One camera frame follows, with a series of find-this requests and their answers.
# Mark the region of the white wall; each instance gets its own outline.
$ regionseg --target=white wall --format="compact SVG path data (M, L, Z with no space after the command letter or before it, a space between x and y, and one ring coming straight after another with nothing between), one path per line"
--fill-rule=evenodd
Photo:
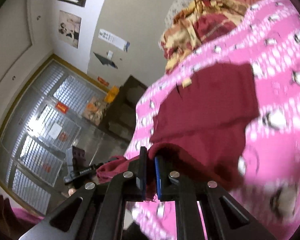
M25 0L8 1L8 3L5 3L2 8L4 8L7 14L12 13L12 10L18 11L18 7L16 8L17 1ZM0 127L21 88L38 69L38 67L52 54L52 46L48 34L48 23L50 22L49 17L51 8L50 4L51 0L26 0L27 13L23 14L25 18L23 18L22 21L28 22L32 45L25 52L22 52L22 50L19 49L20 41L26 41L29 39L29 34L26 35L25 31L23 32L23 35L22 33L18 34L21 35L18 39L19 43L13 43L13 47L10 47L11 44L9 44L9 42L15 42L15 38L13 41L6 38L5 40L0 39L0 57L6 57L9 52L20 52L20 55L18 55L15 62L12 62L12 59L10 59L9 62L12 65L9 66L8 61L5 62L6 65L4 67L8 69L8 71L0 81ZM18 31L18 28L17 26L10 25L9 28L6 29L6 20L6 14L3 16L0 14L0 33L5 33L6 31L10 33L10 37L14 37L13 34L15 31Z
M53 52L82 72L87 73L92 39L104 0L87 0L84 8L58 0L52 1L53 6L50 31ZM58 20L60 10L75 14L82 18L79 34L79 46L77 49L58 39Z

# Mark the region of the metal security bars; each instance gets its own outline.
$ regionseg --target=metal security bars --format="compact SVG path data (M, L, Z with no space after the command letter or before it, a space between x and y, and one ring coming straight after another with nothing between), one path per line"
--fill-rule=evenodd
M93 142L95 151L107 138L81 117L93 96L103 98L105 93L52 61L24 93L2 134L0 180L43 215L65 199L66 150ZM69 111L58 111L57 102ZM54 125L61 129L57 136L50 133Z

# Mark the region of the black furniture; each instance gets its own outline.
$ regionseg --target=black furniture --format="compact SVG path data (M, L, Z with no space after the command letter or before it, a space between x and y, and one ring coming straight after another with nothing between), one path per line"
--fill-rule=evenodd
M128 99L128 95L133 88L140 88L143 93L146 91L147 86L141 83L139 80L134 78L133 76L129 76L127 81L123 86L120 87L119 93L115 97L114 101L110 104L110 106L106 109L104 116L98 128L104 133L117 138L124 140L126 142L130 142L136 127L136 103L140 99L141 95L138 98L134 98L134 102ZM126 112L126 114L133 115L133 122L127 122L127 120L122 119L122 114ZM125 137L121 136L120 133L117 133L111 130L111 123L116 123L121 127L125 128L129 131L129 134Z
M141 147L139 159L129 164L128 171L117 174L108 183L86 183L20 240L122 239L126 202L146 200L147 163L147 149ZM216 182L195 183L174 171L162 156L156 156L152 169L156 173L158 198L175 201L178 240L205 240L197 201L208 239L275 240Z

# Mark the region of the paper note on wall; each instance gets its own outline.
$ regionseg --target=paper note on wall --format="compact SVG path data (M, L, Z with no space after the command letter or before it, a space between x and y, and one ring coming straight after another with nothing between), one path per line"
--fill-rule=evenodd
M62 131L62 126L58 125L56 122L52 125L48 135L53 139L57 139L59 133Z
M99 30L99 39L102 39L103 41L106 41L117 48L128 52L128 47L130 46L130 42L125 41L124 39L112 34L111 32L108 32L104 29Z

